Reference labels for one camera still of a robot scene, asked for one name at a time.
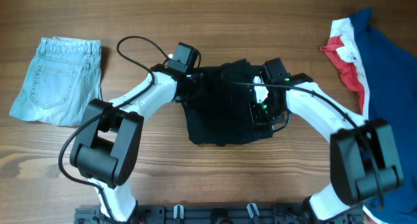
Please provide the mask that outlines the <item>black shorts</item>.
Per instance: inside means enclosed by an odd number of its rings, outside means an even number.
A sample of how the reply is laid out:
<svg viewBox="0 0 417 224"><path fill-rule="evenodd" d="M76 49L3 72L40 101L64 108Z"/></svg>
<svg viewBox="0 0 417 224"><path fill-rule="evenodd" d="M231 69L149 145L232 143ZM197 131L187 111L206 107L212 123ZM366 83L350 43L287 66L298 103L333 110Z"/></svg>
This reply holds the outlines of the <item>black shorts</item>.
<svg viewBox="0 0 417 224"><path fill-rule="evenodd" d="M261 66L246 59L221 66L204 67L198 71L203 76L203 93L183 101L190 141L195 145L243 145L271 138L271 125L254 128L249 102L249 87L259 74Z"/></svg>

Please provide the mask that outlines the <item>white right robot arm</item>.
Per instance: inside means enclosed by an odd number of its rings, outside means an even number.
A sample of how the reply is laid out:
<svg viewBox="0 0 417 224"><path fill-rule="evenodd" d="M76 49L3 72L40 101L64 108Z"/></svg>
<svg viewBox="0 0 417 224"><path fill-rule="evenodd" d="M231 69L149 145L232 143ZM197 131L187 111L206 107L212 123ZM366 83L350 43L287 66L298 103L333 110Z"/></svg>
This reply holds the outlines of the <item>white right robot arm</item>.
<svg viewBox="0 0 417 224"><path fill-rule="evenodd" d="M400 188L404 175L392 127L367 120L325 94L305 74L271 83L258 75L247 84L255 107L269 113L277 94L280 105L313 126L330 144L330 183L308 197L299 214L305 223L329 223L361 209L372 198Z"/></svg>

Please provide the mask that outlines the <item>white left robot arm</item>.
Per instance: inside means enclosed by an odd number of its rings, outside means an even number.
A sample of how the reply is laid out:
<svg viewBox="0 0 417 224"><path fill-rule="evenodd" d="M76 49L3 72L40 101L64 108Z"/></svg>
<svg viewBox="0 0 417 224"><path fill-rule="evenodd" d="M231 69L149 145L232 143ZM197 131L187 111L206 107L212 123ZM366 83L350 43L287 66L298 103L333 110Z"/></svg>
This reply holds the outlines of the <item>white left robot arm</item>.
<svg viewBox="0 0 417 224"><path fill-rule="evenodd" d="M92 186L100 205L91 217L76 210L75 223L139 223L139 205L129 177L134 170L144 123L163 105L198 93L203 87L200 70L185 72L157 64L147 77L125 95L109 102L94 99L80 127L67 139L72 145L70 164Z"/></svg>

